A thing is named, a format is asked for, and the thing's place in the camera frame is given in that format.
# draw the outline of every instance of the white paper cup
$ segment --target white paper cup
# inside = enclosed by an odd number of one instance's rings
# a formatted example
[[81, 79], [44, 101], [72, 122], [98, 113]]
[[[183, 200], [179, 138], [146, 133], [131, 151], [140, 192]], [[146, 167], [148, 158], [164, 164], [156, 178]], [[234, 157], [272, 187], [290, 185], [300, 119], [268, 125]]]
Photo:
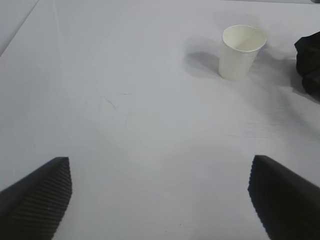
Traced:
[[238, 81], [246, 78], [259, 50], [266, 44], [267, 36], [258, 28], [234, 25], [224, 30], [222, 42], [219, 74]]

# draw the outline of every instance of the table surface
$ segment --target table surface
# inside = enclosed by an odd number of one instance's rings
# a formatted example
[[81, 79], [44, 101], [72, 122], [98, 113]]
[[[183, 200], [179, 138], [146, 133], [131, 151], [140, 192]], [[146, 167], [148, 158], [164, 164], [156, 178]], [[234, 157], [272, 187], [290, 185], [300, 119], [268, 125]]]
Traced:
[[[55, 239], [268, 239], [247, 187], [255, 154], [320, 185], [320, 105], [294, 43], [320, 6], [40, 0], [0, 57], [0, 187], [69, 156]], [[248, 78], [217, 74], [221, 34], [262, 28]]]
[[317, 4], [312, 0], [235, 0], [235, 1], [253, 1], [253, 2], [266, 2], [266, 3], [288, 3], [288, 4]]
[[37, 2], [38, 0], [0, 1], [0, 56]]

